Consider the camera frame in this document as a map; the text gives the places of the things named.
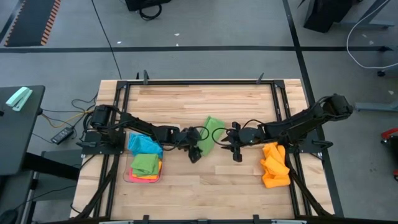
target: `yellow wire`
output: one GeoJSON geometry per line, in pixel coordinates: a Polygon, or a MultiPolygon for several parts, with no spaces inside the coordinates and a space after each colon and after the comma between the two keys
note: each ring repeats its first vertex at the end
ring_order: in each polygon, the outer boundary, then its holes
{"type": "Polygon", "coordinates": [[[60,125],[54,125],[54,124],[50,121],[49,117],[47,117],[47,116],[44,115],[44,114],[42,114],[42,116],[49,122],[49,124],[51,125],[51,127],[53,127],[53,128],[61,128],[62,126],[66,125],[68,121],[73,120],[73,119],[75,119],[75,118],[77,118],[77,117],[79,117],[79,116],[81,116],[81,115],[90,113],[90,112],[92,112],[92,111],[93,111],[93,110],[89,110],[89,111],[84,111],[84,112],[82,112],[82,113],[80,113],[80,114],[76,114],[76,115],[74,115],[73,117],[71,117],[71,118],[67,119],[66,121],[64,121],[64,122],[63,122],[62,124],[60,124],[60,125]]]}

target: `cable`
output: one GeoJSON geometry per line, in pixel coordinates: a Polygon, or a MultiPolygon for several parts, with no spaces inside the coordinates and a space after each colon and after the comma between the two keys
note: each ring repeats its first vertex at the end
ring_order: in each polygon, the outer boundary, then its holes
{"type": "Polygon", "coordinates": [[[74,107],[74,108],[76,108],[76,109],[79,109],[80,111],[79,112],[84,112],[84,111],[88,111],[89,109],[87,109],[87,110],[84,110],[83,108],[81,108],[81,107],[79,107],[79,106],[76,106],[75,104],[74,104],[74,102],[75,101],[80,101],[80,102],[84,102],[84,103],[91,103],[92,101],[94,101],[94,105],[96,104],[96,97],[98,96],[98,92],[95,94],[95,96],[91,99],[91,100],[88,100],[88,101],[86,101],[86,100],[82,100],[82,99],[73,99],[72,100],[72,102],[71,102],[71,104],[72,104],[72,106],[74,107]]]}
{"type": "Polygon", "coordinates": [[[53,121],[59,121],[59,122],[62,122],[62,123],[65,123],[65,124],[69,125],[73,129],[73,133],[75,134],[75,136],[72,137],[71,139],[75,139],[77,137],[77,131],[76,131],[76,128],[75,128],[74,125],[71,125],[70,123],[62,121],[60,119],[50,118],[49,116],[47,116],[45,114],[42,114],[42,116],[50,123],[50,125],[52,125],[52,123],[49,121],[50,119],[53,120],[53,121]]]}
{"type": "Polygon", "coordinates": [[[120,69],[119,69],[118,62],[116,61],[116,57],[114,56],[114,52],[113,52],[113,48],[112,48],[111,42],[109,41],[108,36],[106,35],[104,26],[102,25],[100,16],[98,15],[98,12],[97,12],[97,8],[95,7],[94,0],[91,0],[91,3],[93,3],[95,14],[97,15],[97,18],[98,18],[99,24],[101,25],[102,31],[104,32],[104,35],[106,37],[106,41],[108,41],[109,48],[111,49],[111,52],[112,52],[114,63],[116,64],[116,68],[118,69],[119,77],[120,77],[120,79],[122,79],[122,75],[120,73],[120,69]]]}
{"type": "Polygon", "coordinates": [[[362,68],[366,68],[366,69],[387,69],[387,68],[391,68],[391,67],[394,67],[394,66],[398,65],[398,63],[395,63],[395,64],[388,65],[388,66],[384,66],[384,67],[367,67],[367,66],[364,66],[364,65],[362,65],[361,63],[359,63],[359,62],[354,58],[354,56],[351,54],[351,52],[349,51],[349,48],[348,48],[349,37],[351,36],[351,33],[354,31],[355,27],[357,27],[362,21],[364,21],[365,19],[367,19],[369,16],[371,16],[371,15],[373,15],[375,12],[377,12],[381,7],[383,7],[383,6],[384,6],[385,4],[387,4],[389,1],[390,1],[390,0],[386,0],[386,1],[385,1],[384,3],[382,3],[377,9],[375,9],[373,12],[369,13],[369,14],[368,14],[367,16],[365,16],[363,19],[361,19],[360,21],[358,21],[358,22],[354,25],[354,27],[351,29],[351,31],[349,32],[349,34],[348,34],[347,43],[346,43],[347,52],[348,52],[349,56],[351,56],[351,58],[352,58],[360,67],[362,67],[362,68]]]}
{"type": "Polygon", "coordinates": [[[42,116],[47,119],[47,121],[50,123],[51,127],[53,127],[53,128],[61,128],[62,126],[68,124],[68,121],[71,121],[71,120],[73,120],[73,119],[75,119],[75,118],[77,118],[77,117],[79,117],[79,116],[81,116],[83,114],[89,113],[89,112],[92,112],[92,111],[85,111],[85,112],[82,112],[80,114],[76,114],[76,115],[72,116],[71,118],[67,119],[66,121],[62,121],[62,124],[60,124],[60,125],[54,125],[53,123],[51,123],[51,121],[49,120],[49,117],[46,116],[45,114],[42,114],[42,116]]]}
{"type": "Polygon", "coordinates": [[[73,211],[75,211],[75,212],[77,212],[77,214],[80,214],[81,212],[79,212],[78,210],[76,210],[75,208],[73,208],[73,202],[70,204],[70,208],[73,210],[73,211]]]}
{"type": "Polygon", "coordinates": [[[62,188],[62,189],[57,189],[57,190],[51,190],[51,191],[49,191],[49,192],[47,192],[47,193],[41,194],[41,195],[39,195],[39,196],[36,196],[36,197],[34,197],[34,198],[30,199],[30,200],[27,200],[26,202],[22,202],[20,205],[18,205],[16,208],[14,208],[14,210],[17,210],[17,209],[18,209],[19,207],[21,207],[22,205],[24,205],[24,204],[26,204],[26,203],[28,203],[28,202],[31,202],[31,201],[33,201],[33,200],[35,200],[35,199],[37,199],[37,198],[39,198],[39,197],[41,197],[41,196],[47,195],[47,194],[52,193],[52,192],[58,192],[58,191],[61,191],[61,190],[65,190],[65,189],[68,189],[68,188],[71,188],[71,187],[76,187],[76,185],[69,186],[69,187],[64,187],[64,188],[62,188]]]}
{"type": "Polygon", "coordinates": [[[90,158],[88,158],[88,159],[81,165],[80,170],[87,164],[88,161],[92,160],[92,158],[94,158],[94,157],[95,157],[95,154],[92,155],[90,158]]]}
{"type": "MultiPolygon", "coordinates": [[[[90,158],[88,158],[88,159],[81,165],[80,170],[88,163],[88,161],[92,160],[92,158],[94,158],[94,157],[95,157],[95,154],[92,155],[90,158]]],[[[77,212],[78,214],[81,213],[81,212],[79,212],[78,210],[76,210],[75,208],[73,208],[73,202],[70,204],[70,208],[71,208],[73,211],[77,212]]]]}
{"type": "Polygon", "coordinates": [[[91,115],[92,115],[93,113],[88,113],[86,116],[85,116],[85,118],[84,118],[84,120],[83,120],[83,131],[81,132],[81,136],[80,136],[80,138],[79,138],[79,140],[80,141],[84,141],[83,140],[83,137],[85,136],[85,133],[87,133],[87,130],[88,130],[88,125],[90,124],[90,121],[91,121],[91,115]]]}
{"type": "MultiPolygon", "coordinates": [[[[95,96],[91,99],[91,100],[89,100],[89,101],[85,101],[85,100],[81,100],[81,99],[74,99],[74,100],[72,100],[72,106],[73,107],[76,107],[74,104],[73,104],[73,102],[74,101],[81,101],[81,102],[84,102],[84,103],[91,103],[92,101],[94,101],[94,103],[91,105],[91,106],[89,106],[85,111],[89,111],[90,109],[92,109],[94,106],[95,106],[95,104],[97,103],[96,102],[96,97],[98,96],[98,91],[97,91],[97,93],[95,94],[95,96]]],[[[79,120],[77,120],[76,121],[76,123],[73,125],[73,127],[75,127],[83,118],[85,118],[87,115],[85,114],[85,115],[83,115],[82,117],[80,117],[79,118],[79,120]]]]}
{"type": "Polygon", "coordinates": [[[160,16],[160,14],[162,13],[162,5],[158,4],[157,7],[159,7],[159,10],[157,11],[157,13],[154,16],[148,16],[147,14],[144,14],[142,12],[142,6],[139,9],[139,15],[141,16],[141,19],[145,20],[145,21],[151,21],[153,19],[155,19],[156,17],[160,16]]]}
{"type": "Polygon", "coordinates": [[[246,127],[246,125],[248,125],[248,124],[249,124],[250,122],[252,122],[252,121],[258,122],[258,123],[260,123],[260,124],[264,124],[263,122],[261,122],[261,121],[259,121],[259,120],[257,120],[257,119],[250,119],[249,121],[246,122],[246,124],[244,124],[244,126],[242,127],[242,129],[243,129],[244,127],[246,127]]]}
{"type": "Polygon", "coordinates": [[[81,113],[81,111],[55,111],[55,110],[46,110],[43,108],[42,108],[42,110],[48,111],[48,112],[54,112],[54,113],[81,113]]]}
{"type": "Polygon", "coordinates": [[[204,141],[204,140],[206,140],[206,139],[210,136],[210,131],[209,131],[209,129],[207,129],[207,128],[204,127],[204,126],[195,126],[195,127],[193,127],[193,128],[203,128],[204,130],[207,131],[207,136],[206,136],[205,138],[202,138],[202,139],[197,139],[197,141],[204,141]]]}
{"type": "Polygon", "coordinates": [[[50,142],[49,140],[46,140],[46,139],[43,138],[42,136],[39,136],[39,135],[37,135],[37,134],[35,134],[35,133],[32,133],[32,135],[34,135],[34,136],[36,136],[36,137],[38,137],[38,138],[41,138],[43,141],[46,141],[46,142],[48,142],[48,143],[50,143],[50,144],[54,144],[54,142],[50,142]]]}
{"type": "Polygon", "coordinates": [[[211,134],[212,140],[213,140],[217,145],[220,145],[220,146],[232,146],[232,145],[230,145],[230,144],[222,144],[222,143],[219,143],[219,142],[214,138],[214,133],[215,133],[216,131],[218,131],[218,130],[225,130],[225,131],[227,131],[227,135],[228,135],[228,131],[230,132],[230,131],[232,131],[233,129],[228,129],[228,128],[216,128],[216,129],[212,132],[212,134],[211,134]]]}

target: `wooden table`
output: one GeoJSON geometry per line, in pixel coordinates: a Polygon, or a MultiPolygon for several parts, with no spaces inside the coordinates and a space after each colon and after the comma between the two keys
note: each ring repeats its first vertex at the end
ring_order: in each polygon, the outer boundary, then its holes
{"type": "MultiPolygon", "coordinates": [[[[101,82],[98,105],[113,104],[116,82],[101,82]]],[[[304,110],[307,104],[300,80],[285,80],[285,86],[291,113],[304,110]]],[[[267,85],[134,86],[128,105],[127,112],[144,121],[179,128],[203,125],[208,115],[223,120],[227,128],[233,121],[244,124],[249,119],[276,120],[271,88],[267,85]]],[[[111,219],[142,220],[143,215],[150,215],[151,220],[252,219],[253,214],[261,219],[293,218],[289,188],[267,189],[262,183],[262,147],[242,148],[241,163],[233,161],[232,153],[218,145],[196,164],[189,161],[187,152],[165,152],[162,176],[154,184],[124,180],[129,155],[126,149],[119,162],[111,219]]],[[[321,160],[309,154],[300,156],[307,187],[325,210],[333,213],[321,160]]],[[[77,210],[82,210],[95,193],[102,161],[103,156],[97,155],[82,169],[73,201],[77,210]]],[[[298,189],[296,186],[303,213],[298,189]]],[[[104,215],[107,198],[105,192],[100,215],[104,215]]]]}

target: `floor mat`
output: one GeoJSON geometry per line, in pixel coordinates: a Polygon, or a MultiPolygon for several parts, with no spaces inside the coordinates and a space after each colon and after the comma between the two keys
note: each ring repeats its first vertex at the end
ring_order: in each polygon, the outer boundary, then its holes
{"type": "Polygon", "coordinates": [[[5,41],[6,47],[45,45],[50,37],[60,0],[25,0],[5,41]]]}

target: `desk leg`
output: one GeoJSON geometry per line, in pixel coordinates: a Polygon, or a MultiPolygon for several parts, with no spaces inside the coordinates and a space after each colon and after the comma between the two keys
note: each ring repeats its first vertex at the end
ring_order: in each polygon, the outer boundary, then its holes
{"type": "Polygon", "coordinates": [[[22,168],[71,180],[78,180],[80,171],[76,167],[55,162],[29,152],[25,155],[22,168]]]}

